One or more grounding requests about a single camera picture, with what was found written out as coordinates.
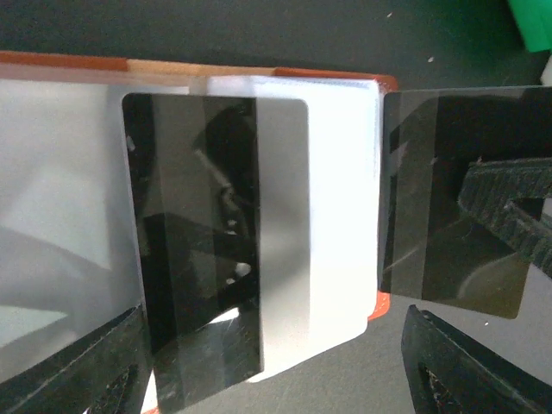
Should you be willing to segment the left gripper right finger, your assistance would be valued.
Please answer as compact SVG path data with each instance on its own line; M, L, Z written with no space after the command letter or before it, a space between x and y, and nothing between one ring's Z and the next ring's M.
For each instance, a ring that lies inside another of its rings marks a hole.
M416 413L551 412L550 385L415 305L401 352Z

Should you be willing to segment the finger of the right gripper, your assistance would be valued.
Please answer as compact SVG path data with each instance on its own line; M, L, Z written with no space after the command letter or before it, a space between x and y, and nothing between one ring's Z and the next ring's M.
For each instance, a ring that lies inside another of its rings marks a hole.
M551 274L551 217L535 219L518 202L551 198L551 159L477 162L458 197L460 209L544 274Z

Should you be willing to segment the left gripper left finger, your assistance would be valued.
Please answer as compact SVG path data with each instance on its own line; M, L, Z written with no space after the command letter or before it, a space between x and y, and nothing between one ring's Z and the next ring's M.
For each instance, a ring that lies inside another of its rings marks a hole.
M1 412L139 413L150 369L137 306L2 382Z

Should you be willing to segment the black credit card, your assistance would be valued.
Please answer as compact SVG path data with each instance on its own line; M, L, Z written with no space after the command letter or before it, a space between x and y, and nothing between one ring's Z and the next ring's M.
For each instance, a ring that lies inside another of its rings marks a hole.
M308 110L297 98L122 99L159 410L265 372L306 278Z
M383 109L380 288L513 319L538 267L458 205L471 164L551 159L548 87L403 91ZM518 202L535 219L551 198Z

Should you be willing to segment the brown leather card holder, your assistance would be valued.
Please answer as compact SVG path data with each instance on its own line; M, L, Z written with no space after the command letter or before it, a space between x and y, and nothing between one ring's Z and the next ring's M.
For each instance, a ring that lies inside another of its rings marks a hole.
M297 98L308 110L310 244L258 382L360 336L378 303L387 78L43 53L1 54L1 383L130 308L147 325L139 413L159 410L122 99Z

